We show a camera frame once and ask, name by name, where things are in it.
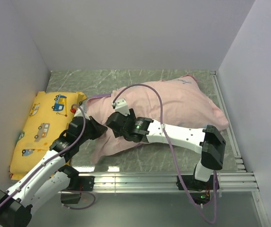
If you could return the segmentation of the purple princess print pillowcase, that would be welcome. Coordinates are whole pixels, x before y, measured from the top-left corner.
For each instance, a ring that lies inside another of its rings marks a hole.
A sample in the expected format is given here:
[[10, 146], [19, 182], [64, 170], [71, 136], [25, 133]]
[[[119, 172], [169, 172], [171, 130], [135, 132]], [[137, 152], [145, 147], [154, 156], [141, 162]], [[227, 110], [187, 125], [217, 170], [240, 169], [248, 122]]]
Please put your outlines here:
[[[185, 128], [202, 128], [210, 124], [219, 131], [228, 128], [225, 114], [199, 88], [194, 76], [185, 75], [173, 80], [160, 80], [143, 83], [154, 88], [160, 95], [163, 104], [163, 122]], [[122, 91], [114, 90], [110, 95], [92, 97], [86, 102], [87, 115], [105, 125], [107, 118], [114, 112], [112, 101]], [[148, 117], [160, 121], [160, 103], [151, 89], [134, 86], [124, 91], [124, 98], [136, 117]], [[128, 142], [122, 137], [115, 138], [112, 130], [96, 140], [91, 163], [98, 163], [103, 156], [111, 156], [133, 148], [138, 143]]]

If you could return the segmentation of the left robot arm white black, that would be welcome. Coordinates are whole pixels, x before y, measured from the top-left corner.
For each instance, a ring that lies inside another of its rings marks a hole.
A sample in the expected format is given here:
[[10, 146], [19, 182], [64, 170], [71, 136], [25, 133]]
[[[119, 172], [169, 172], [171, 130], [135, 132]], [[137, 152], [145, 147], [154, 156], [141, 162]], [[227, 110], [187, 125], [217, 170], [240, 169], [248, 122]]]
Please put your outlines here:
[[95, 140], [107, 131], [93, 117], [75, 117], [43, 158], [21, 180], [0, 190], [0, 225], [26, 227], [32, 216], [55, 194], [82, 190], [79, 172], [67, 162], [81, 144]]

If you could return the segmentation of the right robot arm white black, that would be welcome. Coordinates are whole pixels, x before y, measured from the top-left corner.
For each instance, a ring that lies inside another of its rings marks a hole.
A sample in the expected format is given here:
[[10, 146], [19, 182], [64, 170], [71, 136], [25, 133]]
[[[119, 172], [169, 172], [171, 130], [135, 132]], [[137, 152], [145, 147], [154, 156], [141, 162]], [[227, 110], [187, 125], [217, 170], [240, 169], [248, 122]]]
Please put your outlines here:
[[114, 136], [123, 137], [135, 143], [163, 143], [192, 150], [201, 156], [195, 167], [192, 183], [197, 189], [203, 189], [209, 183], [214, 171], [223, 167], [226, 141], [213, 125], [204, 128], [184, 128], [162, 124], [146, 117], [135, 117], [134, 113], [111, 114], [106, 126], [112, 129]]

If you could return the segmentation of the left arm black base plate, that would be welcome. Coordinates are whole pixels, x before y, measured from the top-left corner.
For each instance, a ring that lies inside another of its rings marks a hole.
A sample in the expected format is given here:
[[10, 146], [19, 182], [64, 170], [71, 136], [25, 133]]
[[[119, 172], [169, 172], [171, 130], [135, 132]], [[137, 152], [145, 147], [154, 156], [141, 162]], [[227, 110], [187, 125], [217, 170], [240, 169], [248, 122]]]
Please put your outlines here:
[[74, 191], [93, 191], [95, 184], [95, 177], [92, 175], [78, 176], [76, 182], [73, 183], [72, 190]]

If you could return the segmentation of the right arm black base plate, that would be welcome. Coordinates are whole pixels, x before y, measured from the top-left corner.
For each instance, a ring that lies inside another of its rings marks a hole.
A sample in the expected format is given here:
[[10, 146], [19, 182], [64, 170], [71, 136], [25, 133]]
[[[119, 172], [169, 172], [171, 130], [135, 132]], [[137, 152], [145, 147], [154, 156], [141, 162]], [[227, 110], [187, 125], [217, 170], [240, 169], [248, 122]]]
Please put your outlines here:
[[181, 175], [182, 180], [189, 191], [201, 192], [204, 190], [213, 190], [213, 183], [215, 182], [215, 187], [219, 189], [219, 183], [217, 177], [213, 179], [213, 175], [210, 176], [207, 182], [202, 182], [194, 179], [193, 175]]

